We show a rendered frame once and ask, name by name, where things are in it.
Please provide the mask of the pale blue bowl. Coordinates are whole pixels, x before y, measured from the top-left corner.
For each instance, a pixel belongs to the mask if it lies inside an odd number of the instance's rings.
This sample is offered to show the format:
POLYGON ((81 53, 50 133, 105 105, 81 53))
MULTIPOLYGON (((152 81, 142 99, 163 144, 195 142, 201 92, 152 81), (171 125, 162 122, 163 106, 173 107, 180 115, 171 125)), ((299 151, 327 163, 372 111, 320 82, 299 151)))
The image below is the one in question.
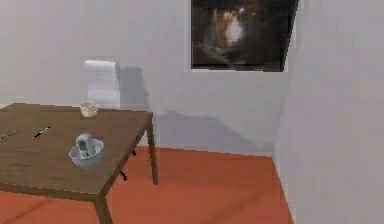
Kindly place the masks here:
POLYGON ((68 156, 76 166, 82 168, 91 168, 97 166, 100 163, 104 155, 104 142, 98 139, 93 139, 92 143, 95 147, 95 154, 91 156, 81 155, 77 145, 70 149, 68 156))

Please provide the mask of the brown wooden table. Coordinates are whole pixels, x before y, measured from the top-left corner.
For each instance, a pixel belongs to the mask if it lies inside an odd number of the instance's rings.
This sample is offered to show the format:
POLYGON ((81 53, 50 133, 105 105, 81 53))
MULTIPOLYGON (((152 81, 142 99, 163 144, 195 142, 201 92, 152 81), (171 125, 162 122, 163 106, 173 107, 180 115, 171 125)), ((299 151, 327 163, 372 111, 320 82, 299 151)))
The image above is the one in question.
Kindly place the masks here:
POLYGON ((113 224, 106 195, 144 135, 158 182, 151 112, 101 109, 85 118, 76 107, 14 103, 0 109, 0 134, 8 130, 17 133, 0 143, 0 191, 91 202, 99 224, 113 224), (92 168, 68 156, 84 132, 104 142, 103 158, 92 168))

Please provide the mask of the pale cream cup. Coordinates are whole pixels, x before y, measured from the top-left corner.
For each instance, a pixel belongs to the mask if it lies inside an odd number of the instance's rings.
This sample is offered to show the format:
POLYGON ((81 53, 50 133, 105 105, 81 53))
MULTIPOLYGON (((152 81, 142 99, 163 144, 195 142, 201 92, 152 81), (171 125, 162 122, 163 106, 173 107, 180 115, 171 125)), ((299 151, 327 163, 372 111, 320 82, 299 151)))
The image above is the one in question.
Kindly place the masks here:
POLYGON ((84 117, 93 117, 98 112, 97 104, 93 101, 87 101, 80 105, 80 111, 84 117))

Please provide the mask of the dark framed wall picture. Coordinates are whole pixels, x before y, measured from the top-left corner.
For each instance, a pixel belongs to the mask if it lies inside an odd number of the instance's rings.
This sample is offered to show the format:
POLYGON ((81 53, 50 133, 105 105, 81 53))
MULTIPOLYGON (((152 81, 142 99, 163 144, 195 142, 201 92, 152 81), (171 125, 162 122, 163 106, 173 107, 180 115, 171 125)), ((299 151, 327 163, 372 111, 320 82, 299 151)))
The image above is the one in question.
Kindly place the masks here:
POLYGON ((285 69, 300 0, 190 1, 193 69, 285 69))

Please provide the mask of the grey bottle in bowl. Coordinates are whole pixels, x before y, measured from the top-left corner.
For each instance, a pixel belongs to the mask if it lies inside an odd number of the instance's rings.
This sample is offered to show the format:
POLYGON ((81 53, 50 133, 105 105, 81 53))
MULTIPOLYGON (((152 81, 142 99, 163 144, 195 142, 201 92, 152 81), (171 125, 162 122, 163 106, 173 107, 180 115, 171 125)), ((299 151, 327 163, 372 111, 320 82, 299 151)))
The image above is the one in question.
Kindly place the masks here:
POLYGON ((76 139, 76 144, 83 157, 88 157, 91 150, 91 137, 88 133, 80 134, 76 139))

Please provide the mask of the black pen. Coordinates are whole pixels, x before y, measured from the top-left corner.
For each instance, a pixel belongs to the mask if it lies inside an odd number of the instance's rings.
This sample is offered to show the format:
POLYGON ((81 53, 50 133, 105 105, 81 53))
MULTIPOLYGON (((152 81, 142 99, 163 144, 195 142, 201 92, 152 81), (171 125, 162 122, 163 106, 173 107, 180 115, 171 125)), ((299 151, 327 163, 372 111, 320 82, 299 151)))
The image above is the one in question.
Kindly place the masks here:
POLYGON ((50 126, 47 126, 45 127, 43 130, 39 131, 38 133, 36 133, 32 139, 36 139, 37 137, 39 137, 40 135, 42 135, 43 133, 45 133, 48 129, 50 129, 51 127, 50 126))

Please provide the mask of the small grey keys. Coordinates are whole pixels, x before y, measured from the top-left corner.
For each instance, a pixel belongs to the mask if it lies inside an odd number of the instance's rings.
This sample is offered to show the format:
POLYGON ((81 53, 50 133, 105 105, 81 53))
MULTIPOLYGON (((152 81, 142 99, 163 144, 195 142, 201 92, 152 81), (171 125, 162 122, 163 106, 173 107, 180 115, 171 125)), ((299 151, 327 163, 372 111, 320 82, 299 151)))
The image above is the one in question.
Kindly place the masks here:
POLYGON ((9 137, 15 135, 15 130, 8 130, 5 134, 0 134, 0 143, 5 143, 9 137))

